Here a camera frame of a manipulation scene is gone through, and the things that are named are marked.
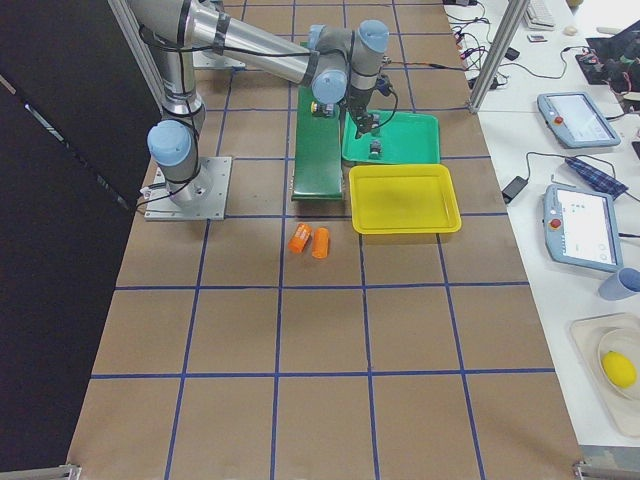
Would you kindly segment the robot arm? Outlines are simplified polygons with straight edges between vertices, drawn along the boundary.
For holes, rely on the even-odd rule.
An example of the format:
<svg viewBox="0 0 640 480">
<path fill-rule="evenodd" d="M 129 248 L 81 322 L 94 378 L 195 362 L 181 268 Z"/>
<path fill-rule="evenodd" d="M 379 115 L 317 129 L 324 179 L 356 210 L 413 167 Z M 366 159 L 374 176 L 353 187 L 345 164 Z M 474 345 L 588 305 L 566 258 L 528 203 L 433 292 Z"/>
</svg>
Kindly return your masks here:
<svg viewBox="0 0 640 480">
<path fill-rule="evenodd" d="M 311 26 L 301 43 L 235 19 L 214 1 L 132 1 L 140 43 L 162 85 L 147 144 L 147 214 L 191 220 L 240 211 L 256 187 L 270 213 L 291 200 L 343 198 L 342 136 L 371 133 L 388 91 L 388 28 Z"/>
</svg>

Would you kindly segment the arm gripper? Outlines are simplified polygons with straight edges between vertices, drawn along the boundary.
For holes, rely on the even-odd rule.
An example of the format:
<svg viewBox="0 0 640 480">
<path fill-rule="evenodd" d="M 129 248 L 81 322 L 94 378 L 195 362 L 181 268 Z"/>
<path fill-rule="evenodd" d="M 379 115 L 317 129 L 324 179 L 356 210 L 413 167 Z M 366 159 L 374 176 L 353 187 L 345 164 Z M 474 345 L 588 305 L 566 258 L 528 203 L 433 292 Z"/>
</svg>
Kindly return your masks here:
<svg viewBox="0 0 640 480">
<path fill-rule="evenodd" d="M 368 111 L 368 106 L 371 96 L 371 92 L 349 92 L 346 97 L 349 116 L 356 126 L 355 138 L 361 138 L 369 133 L 371 113 Z"/>
</svg>

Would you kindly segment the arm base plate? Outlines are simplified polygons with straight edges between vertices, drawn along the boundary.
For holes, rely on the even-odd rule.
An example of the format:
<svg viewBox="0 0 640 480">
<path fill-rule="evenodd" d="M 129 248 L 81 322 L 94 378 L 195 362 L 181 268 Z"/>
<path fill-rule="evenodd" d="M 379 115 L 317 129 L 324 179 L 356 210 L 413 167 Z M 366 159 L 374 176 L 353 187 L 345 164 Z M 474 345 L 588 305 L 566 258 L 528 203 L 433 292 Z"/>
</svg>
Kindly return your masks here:
<svg viewBox="0 0 640 480">
<path fill-rule="evenodd" d="M 230 184 L 232 158 L 200 157 L 199 174 L 184 189 L 170 184 L 156 168 L 154 181 L 144 188 L 143 216 L 147 221 L 222 221 Z"/>
</svg>

